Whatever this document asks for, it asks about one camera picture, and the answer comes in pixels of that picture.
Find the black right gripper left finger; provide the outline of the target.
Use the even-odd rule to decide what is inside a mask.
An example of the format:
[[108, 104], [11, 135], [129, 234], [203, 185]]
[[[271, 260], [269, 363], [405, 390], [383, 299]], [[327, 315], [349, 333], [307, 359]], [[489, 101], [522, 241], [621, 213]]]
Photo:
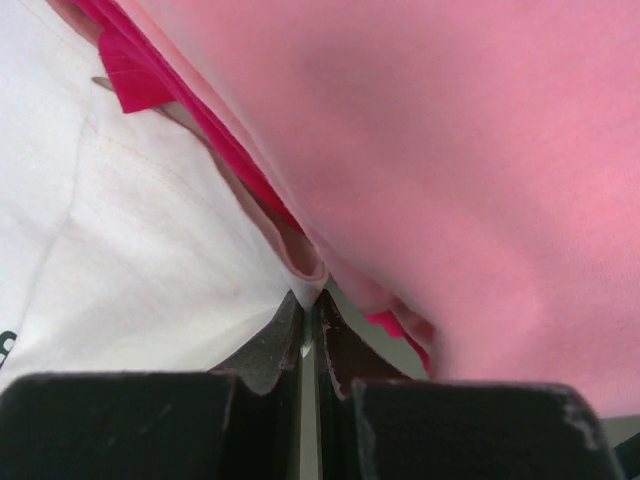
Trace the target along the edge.
[[205, 373], [45, 373], [1, 397], [5, 479], [295, 479], [304, 312]]

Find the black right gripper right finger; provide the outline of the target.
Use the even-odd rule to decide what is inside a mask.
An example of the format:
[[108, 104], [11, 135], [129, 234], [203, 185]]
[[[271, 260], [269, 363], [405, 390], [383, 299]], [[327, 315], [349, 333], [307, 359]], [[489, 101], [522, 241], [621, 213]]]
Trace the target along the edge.
[[620, 479], [599, 420], [558, 384], [413, 380], [323, 292], [312, 311], [324, 479]]

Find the white and green t-shirt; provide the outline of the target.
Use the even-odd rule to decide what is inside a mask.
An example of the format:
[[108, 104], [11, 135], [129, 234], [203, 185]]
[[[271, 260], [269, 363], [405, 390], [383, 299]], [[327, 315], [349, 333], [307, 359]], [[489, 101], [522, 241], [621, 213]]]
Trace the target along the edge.
[[44, 1], [1, 5], [1, 382], [205, 371], [327, 280], [177, 107], [121, 111]]

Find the pink t-shirt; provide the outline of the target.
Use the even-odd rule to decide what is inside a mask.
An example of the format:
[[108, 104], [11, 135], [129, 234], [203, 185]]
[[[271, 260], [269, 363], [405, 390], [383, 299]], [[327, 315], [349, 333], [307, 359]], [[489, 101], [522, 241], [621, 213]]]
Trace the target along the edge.
[[124, 1], [440, 380], [639, 410], [635, 1]]

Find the red t-shirt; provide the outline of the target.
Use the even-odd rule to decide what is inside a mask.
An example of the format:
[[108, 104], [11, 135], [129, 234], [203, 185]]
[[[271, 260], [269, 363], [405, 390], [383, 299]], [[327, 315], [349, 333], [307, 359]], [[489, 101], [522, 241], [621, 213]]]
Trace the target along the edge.
[[123, 109], [175, 102], [269, 213], [430, 367], [393, 278], [416, 233], [434, 81], [455, 44], [432, 1], [62, 1]]

